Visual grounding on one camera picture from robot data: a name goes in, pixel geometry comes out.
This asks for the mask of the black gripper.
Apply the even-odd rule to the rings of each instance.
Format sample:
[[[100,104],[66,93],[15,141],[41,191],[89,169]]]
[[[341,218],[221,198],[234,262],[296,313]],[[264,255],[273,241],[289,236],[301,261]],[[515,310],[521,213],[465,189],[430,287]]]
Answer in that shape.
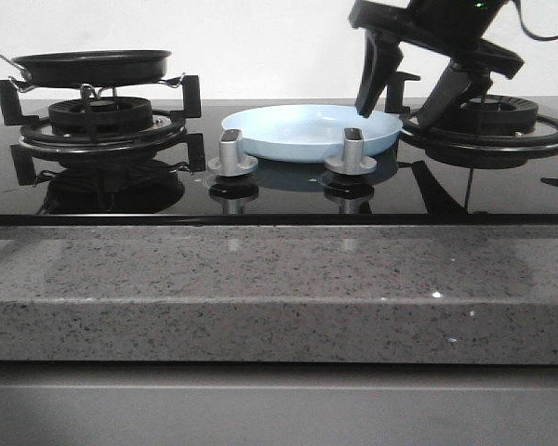
[[[434,90],[417,112],[421,129],[448,109],[482,96],[493,84],[490,71],[511,79],[524,65],[516,53],[483,38],[503,1],[411,1],[392,7],[356,1],[349,15],[365,31],[365,62],[355,108],[368,117],[402,59],[401,43],[450,57]]]

